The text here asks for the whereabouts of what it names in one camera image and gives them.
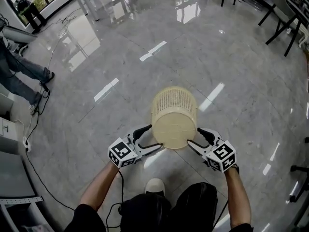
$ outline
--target black sleeve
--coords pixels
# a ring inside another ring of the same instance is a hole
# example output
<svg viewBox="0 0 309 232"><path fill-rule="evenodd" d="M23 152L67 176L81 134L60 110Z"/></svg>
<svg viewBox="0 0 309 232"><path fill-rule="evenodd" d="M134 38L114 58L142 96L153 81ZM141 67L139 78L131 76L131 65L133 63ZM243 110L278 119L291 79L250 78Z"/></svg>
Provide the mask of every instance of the black sleeve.
<svg viewBox="0 0 309 232"><path fill-rule="evenodd" d="M100 231L105 232L105 226L97 212L87 204L80 204L74 211L72 222L65 232Z"/></svg>
<svg viewBox="0 0 309 232"><path fill-rule="evenodd" d="M230 230L230 232L252 232L252 231L253 228L248 223L240 224L237 227L234 227Z"/></svg>

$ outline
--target black bag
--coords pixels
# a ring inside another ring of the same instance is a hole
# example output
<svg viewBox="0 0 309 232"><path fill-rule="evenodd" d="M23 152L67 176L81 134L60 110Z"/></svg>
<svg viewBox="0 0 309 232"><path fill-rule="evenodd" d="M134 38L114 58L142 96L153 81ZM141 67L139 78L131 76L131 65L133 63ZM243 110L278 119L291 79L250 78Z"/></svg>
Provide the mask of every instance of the black bag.
<svg viewBox="0 0 309 232"><path fill-rule="evenodd" d="M30 3L27 0L20 0L17 4L18 12L23 12L30 6Z"/></svg>

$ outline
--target caster wheel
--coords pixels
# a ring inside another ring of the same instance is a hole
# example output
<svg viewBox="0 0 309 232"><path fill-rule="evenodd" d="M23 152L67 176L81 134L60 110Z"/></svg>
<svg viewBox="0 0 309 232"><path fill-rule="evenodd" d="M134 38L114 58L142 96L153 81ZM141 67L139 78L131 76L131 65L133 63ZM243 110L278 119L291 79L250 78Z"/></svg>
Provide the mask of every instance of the caster wheel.
<svg viewBox="0 0 309 232"><path fill-rule="evenodd" d="M291 203L294 203L295 200L296 200L296 197L295 197L295 196L291 196L291 197L290 197L290 202L291 202Z"/></svg>
<svg viewBox="0 0 309 232"><path fill-rule="evenodd" d="M291 166L290 171L291 171L291 172L296 171L296 166L295 166L295 165Z"/></svg>

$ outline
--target black and white marker cube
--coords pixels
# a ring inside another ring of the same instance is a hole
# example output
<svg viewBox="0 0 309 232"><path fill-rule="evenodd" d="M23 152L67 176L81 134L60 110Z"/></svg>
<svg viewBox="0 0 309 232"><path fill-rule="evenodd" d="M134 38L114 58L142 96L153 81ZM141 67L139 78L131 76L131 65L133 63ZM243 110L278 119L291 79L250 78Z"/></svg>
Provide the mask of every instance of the black and white marker cube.
<svg viewBox="0 0 309 232"><path fill-rule="evenodd" d="M108 157L118 168L135 163L137 156L121 138L108 147Z"/></svg>
<svg viewBox="0 0 309 232"><path fill-rule="evenodd" d="M236 163L236 150L229 141L225 141L206 155L210 167L225 172Z"/></svg>

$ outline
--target laundry basket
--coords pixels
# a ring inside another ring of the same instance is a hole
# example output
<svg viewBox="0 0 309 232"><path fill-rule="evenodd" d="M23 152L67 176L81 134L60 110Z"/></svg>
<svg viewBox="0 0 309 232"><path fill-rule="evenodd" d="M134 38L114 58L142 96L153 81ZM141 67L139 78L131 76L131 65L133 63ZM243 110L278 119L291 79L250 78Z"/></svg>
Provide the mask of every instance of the laundry basket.
<svg viewBox="0 0 309 232"><path fill-rule="evenodd" d="M152 129L158 143L169 149L179 149L193 140L197 131L197 102L182 87L167 87L152 104Z"/></svg>

